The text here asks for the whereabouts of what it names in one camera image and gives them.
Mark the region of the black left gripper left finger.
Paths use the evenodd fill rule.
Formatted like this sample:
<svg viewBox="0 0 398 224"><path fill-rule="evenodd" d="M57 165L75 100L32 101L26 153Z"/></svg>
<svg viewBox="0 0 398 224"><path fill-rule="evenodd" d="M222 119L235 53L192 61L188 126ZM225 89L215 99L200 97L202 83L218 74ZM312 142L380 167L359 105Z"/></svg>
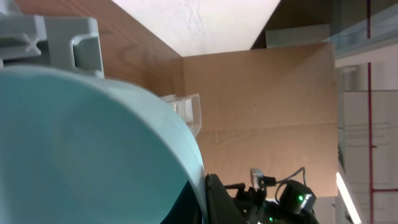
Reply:
<svg viewBox="0 0 398 224"><path fill-rule="evenodd" d="M201 209L189 181L161 224L202 224Z"/></svg>

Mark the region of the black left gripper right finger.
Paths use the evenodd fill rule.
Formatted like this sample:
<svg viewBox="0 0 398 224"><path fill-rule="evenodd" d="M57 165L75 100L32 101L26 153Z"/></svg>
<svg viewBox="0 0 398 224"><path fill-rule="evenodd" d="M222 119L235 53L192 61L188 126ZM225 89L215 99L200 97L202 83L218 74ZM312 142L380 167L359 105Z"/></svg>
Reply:
<svg viewBox="0 0 398 224"><path fill-rule="evenodd" d="M216 174L205 177L208 223L247 224Z"/></svg>

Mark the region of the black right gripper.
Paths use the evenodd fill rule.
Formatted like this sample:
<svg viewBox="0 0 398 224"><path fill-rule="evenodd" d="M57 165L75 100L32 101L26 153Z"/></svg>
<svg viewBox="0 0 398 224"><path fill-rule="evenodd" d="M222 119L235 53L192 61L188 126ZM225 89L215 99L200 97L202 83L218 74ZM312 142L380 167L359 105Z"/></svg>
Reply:
<svg viewBox="0 0 398 224"><path fill-rule="evenodd" d="M267 190L266 188L255 189L248 188L245 191L246 185L244 183L225 185L226 190L236 189L236 195L233 197L233 202L238 208L243 218L250 224L259 223L264 212Z"/></svg>

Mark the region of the light blue bowl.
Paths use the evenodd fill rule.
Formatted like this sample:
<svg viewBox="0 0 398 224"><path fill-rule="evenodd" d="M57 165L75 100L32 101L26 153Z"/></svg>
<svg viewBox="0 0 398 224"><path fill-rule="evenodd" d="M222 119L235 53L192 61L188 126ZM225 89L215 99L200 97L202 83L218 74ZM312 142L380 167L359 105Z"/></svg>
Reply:
<svg viewBox="0 0 398 224"><path fill-rule="evenodd" d="M1 70L2 223L161 223L203 161L172 107L129 83L55 68Z"/></svg>

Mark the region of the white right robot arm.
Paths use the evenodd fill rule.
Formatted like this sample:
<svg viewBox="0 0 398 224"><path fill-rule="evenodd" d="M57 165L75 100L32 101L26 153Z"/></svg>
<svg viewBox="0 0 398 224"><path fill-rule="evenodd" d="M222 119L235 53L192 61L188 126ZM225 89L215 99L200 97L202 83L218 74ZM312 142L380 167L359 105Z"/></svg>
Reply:
<svg viewBox="0 0 398 224"><path fill-rule="evenodd" d="M224 188L237 190L233 202L249 224L319 224L313 211L317 197L306 185L296 180L285 180L278 184L273 178L264 177L259 179L258 187L247 190L245 187L244 183L239 183ZM275 200L268 200L269 187L276 187L277 190L283 187L284 191Z"/></svg>

